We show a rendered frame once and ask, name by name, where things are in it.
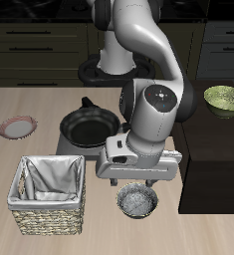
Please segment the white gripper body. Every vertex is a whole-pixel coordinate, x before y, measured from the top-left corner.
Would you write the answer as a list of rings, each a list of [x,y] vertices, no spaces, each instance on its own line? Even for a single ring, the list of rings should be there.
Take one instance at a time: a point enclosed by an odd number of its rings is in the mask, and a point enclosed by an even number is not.
[[[182,154],[177,150],[164,150],[157,165],[149,169],[136,168],[134,165],[111,163],[103,148],[96,164],[96,176],[108,179],[150,179],[171,180],[175,177]]]

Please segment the black bowl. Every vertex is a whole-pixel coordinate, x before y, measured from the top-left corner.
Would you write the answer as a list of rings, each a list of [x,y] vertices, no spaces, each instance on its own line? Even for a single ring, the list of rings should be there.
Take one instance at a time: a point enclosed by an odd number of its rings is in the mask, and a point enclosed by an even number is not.
[[[149,216],[158,205],[156,192],[140,182],[123,186],[117,193],[117,206],[128,217],[142,219]]]

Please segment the white lined wicker basket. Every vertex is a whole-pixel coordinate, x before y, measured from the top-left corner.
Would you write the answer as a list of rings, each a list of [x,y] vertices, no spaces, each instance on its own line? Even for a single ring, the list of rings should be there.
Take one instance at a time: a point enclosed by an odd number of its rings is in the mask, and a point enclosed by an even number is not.
[[[81,155],[24,155],[8,196],[8,209],[24,235],[82,232],[86,163]]]

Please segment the green bowl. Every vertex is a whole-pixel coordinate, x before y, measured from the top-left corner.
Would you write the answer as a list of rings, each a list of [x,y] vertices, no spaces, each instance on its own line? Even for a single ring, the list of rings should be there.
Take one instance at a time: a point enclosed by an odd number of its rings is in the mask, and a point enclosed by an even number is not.
[[[203,94],[208,110],[219,119],[234,118],[234,88],[214,86]]]

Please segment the grey stove plate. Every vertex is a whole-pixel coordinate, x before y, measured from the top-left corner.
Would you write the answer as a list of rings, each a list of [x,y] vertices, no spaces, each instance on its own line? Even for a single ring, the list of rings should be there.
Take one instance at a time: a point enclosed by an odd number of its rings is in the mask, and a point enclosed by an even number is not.
[[[83,155],[86,160],[97,160],[100,151],[106,145],[105,142],[93,146],[79,146],[71,143],[65,136],[60,133],[56,155]]]

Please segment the black frying pan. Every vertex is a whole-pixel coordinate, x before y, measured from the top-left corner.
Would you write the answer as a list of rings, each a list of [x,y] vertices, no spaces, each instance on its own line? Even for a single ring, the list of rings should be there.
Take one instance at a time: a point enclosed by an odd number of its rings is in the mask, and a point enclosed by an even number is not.
[[[63,118],[60,132],[71,144],[91,148],[104,145],[109,136],[116,135],[120,127],[118,117],[111,111],[82,98],[82,106]]]

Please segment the dark wooden cabinet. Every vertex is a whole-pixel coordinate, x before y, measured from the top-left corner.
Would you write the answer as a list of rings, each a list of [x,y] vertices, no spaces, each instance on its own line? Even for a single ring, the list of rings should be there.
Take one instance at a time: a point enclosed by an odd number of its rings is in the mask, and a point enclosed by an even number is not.
[[[194,81],[197,110],[172,129],[175,149],[182,153],[181,214],[234,214],[234,118],[217,118],[203,98],[205,90],[217,84]]]

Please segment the small fluted pink dish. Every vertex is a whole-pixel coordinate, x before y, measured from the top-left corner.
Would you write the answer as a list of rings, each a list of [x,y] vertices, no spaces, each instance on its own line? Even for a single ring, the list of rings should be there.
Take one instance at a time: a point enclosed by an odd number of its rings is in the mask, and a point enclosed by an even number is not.
[[[0,136],[7,139],[23,139],[31,135],[38,123],[30,116],[17,116],[0,125]]]

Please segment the dark kitchen cupboards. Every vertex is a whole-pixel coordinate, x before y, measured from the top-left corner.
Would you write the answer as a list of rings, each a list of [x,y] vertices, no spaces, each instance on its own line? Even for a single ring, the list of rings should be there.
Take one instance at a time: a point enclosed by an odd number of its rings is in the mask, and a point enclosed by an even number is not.
[[[79,66],[100,54],[93,1],[0,0],[0,87],[82,87]]]

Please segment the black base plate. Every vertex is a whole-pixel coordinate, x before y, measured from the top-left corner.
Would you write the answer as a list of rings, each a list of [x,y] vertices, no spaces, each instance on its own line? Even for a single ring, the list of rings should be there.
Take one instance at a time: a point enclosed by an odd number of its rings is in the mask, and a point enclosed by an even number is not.
[[[107,74],[97,67],[101,56],[91,54],[79,66],[78,76],[87,88],[122,88],[132,79],[154,79],[154,66],[142,55],[134,54],[133,60],[136,67],[123,75]]]

